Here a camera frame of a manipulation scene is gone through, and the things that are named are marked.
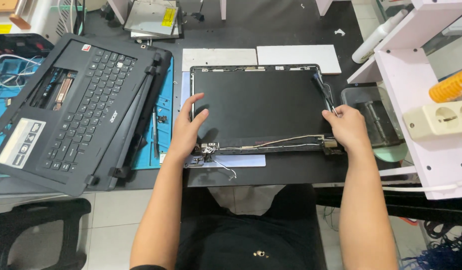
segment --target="hand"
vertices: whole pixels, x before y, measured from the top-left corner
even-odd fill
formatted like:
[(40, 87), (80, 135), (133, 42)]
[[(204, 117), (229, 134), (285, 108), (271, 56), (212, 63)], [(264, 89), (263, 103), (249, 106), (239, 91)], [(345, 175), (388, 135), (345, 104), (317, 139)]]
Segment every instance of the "hand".
[(186, 157), (189, 156), (194, 149), (198, 138), (199, 127), (203, 124), (204, 120), (206, 120), (209, 111), (208, 109), (204, 109), (194, 117), (192, 122), (189, 113), (191, 112), (192, 104), (203, 97), (204, 93), (195, 94), (189, 97), (186, 102), (184, 102), (184, 105), (182, 105), (181, 112), (174, 122), (171, 145), (169, 146), (166, 157), (172, 156), (179, 162), (184, 162)]
[(348, 105), (336, 107), (336, 113), (341, 114), (341, 118), (328, 110), (322, 112), (323, 117), (331, 124), (334, 137), (344, 146), (346, 152), (371, 150), (364, 116)]

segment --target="orange roll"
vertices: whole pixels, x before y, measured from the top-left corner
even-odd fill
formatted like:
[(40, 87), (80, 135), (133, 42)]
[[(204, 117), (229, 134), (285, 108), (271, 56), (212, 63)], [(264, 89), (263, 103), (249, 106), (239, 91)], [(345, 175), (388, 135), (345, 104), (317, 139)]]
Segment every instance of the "orange roll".
[(429, 96), (437, 103), (453, 101), (462, 96), (462, 71), (430, 88)]

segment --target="black table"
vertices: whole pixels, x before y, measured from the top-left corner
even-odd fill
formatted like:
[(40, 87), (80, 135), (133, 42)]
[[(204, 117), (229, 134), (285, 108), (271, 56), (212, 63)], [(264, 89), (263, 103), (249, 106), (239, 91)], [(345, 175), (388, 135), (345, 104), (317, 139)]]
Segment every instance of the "black table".
[[(324, 80), (331, 85), (335, 104), (341, 103), (342, 89), (352, 86), (346, 82), (347, 78), (360, 66), (352, 61), (351, 55), (363, 42), (351, 1), (333, 2), (324, 17), (319, 16), (314, 0), (232, 0), (227, 4), (226, 21), (221, 20), (219, 10), (219, 0), (206, 0), (201, 10), (205, 21), (198, 22), (185, 16), (183, 21), (186, 24), (180, 39), (153, 42), (153, 46), (167, 49), (174, 56), (174, 81), (178, 84), (174, 86), (173, 118), (180, 106), (183, 48), (246, 49), (270, 45), (333, 44), (342, 73), (324, 76)], [(334, 34), (340, 28), (345, 36)], [(129, 32), (121, 27), (108, 27), (107, 21), (96, 11), (88, 13), (86, 34), (88, 37), (133, 42)], [(360, 87), (375, 85), (364, 83)], [(378, 161), (378, 167), (389, 169), (399, 167), (399, 164)], [(229, 174), (225, 169), (185, 169), (184, 180), (189, 187), (343, 182), (347, 159), (345, 156), (326, 158), (321, 152), (283, 152), (268, 154), (266, 167), (234, 170), (238, 178), (228, 181)], [(152, 188), (158, 171), (135, 171), (126, 181), (118, 182), (116, 189)], [(15, 178), (0, 181), (0, 195), (24, 193), (55, 191)]]

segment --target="acer logo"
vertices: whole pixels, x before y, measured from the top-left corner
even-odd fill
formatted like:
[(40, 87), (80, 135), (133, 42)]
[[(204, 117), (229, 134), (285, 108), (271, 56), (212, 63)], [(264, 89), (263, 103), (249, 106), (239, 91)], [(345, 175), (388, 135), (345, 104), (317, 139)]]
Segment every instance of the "acer logo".
[(114, 123), (114, 119), (117, 116), (117, 111), (115, 110), (114, 113), (112, 114), (111, 120), (109, 120), (111, 123)]

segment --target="white bottle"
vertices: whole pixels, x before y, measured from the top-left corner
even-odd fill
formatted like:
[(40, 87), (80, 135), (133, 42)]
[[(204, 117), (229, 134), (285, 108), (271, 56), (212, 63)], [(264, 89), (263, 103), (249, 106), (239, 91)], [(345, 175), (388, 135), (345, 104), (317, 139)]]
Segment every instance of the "white bottle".
[(351, 57), (358, 64), (364, 63), (375, 52), (374, 49), (408, 14), (406, 9), (400, 10), (398, 14), (389, 18), (385, 23), (378, 26), (368, 39), (359, 46)]

